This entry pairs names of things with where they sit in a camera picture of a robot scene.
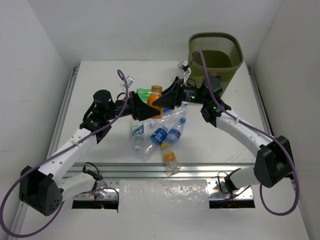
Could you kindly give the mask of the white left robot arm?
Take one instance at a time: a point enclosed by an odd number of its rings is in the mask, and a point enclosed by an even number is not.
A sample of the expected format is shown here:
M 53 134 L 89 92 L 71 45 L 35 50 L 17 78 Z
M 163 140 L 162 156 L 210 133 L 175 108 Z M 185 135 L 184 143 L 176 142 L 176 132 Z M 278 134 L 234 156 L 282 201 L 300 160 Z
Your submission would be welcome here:
M 143 102 L 131 91 L 123 100 L 113 101 L 108 90 L 98 90 L 74 135 L 42 166 L 26 166 L 20 173 L 19 199 L 44 216 L 52 215 L 62 202 L 93 188 L 98 176 L 84 173 L 79 180 L 61 182 L 67 171 L 88 150 L 100 143 L 111 129 L 116 117 L 131 116 L 144 121 L 160 111 Z

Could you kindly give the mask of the clear bottle dark blue label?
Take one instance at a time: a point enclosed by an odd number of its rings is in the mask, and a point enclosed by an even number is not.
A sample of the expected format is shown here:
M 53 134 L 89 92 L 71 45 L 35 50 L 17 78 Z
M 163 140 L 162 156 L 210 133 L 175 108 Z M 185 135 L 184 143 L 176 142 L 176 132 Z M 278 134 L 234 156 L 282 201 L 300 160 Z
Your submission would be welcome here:
M 142 145 L 142 149 L 140 151 L 140 156 L 142 161 L 146 162 L 151 157 L 153 151 L 158 148 L 167 138 L 169 132 L 169 127 L 164 125 L 157 128 L 150 137 L 146 140 L 146 142 Z

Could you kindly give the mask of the small orange juice bottle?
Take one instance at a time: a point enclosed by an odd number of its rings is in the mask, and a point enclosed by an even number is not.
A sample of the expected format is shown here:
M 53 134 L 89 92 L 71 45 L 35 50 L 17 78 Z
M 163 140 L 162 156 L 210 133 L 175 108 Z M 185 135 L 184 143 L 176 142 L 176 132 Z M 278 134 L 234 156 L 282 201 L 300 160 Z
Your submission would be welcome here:
M 161 86 L 152 85 L 151 86 L 151 94 L 148 96 L 148 99 L 147 99 L 147 104 L 150 107 L 153 107 L 154 109 L 159 110 L 160 112 L 163 111 L 163 108 L 155 106 L 155 105 L 153 105 L 153 103 L 154 103 L 154 101 L 156 101 L 157 99 L 159 99 L 162 96 L 162 90 L 163 90 L 163 88 Z

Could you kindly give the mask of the clear bottle green-blue label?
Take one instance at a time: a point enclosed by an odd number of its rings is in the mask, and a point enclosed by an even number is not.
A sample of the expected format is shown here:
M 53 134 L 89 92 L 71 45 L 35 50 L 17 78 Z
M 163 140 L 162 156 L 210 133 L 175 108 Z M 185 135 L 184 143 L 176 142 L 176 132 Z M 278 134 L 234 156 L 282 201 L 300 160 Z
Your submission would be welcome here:
M 145 127 L 143 123 L 134 123 L 131 126 L 131 140 L 133 149 L 139 151 L 145 141 Z

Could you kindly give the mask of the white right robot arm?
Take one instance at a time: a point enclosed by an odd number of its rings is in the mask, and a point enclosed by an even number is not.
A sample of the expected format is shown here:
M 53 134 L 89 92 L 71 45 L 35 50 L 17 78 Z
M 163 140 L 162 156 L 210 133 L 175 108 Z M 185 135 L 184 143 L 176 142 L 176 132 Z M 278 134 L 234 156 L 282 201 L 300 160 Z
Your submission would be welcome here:
M 289 140 L 284 136 L 272 140 L 248 123 L 241 124 L 236 113 L 221 99 L 222 92 L 220 76 L 203 79 L 200 88 L 184 85 L 176 78 L 153 105 L 172 110 L 183 102 L 201 104 L 205 122 L 228 133 L 252 153 L 254 165 L 238 168 L 225 176 L 221 191 L 232 194 L 242 187 L 259 184 L 273 187 L 293 172 L 286 158 L 292 155 Z

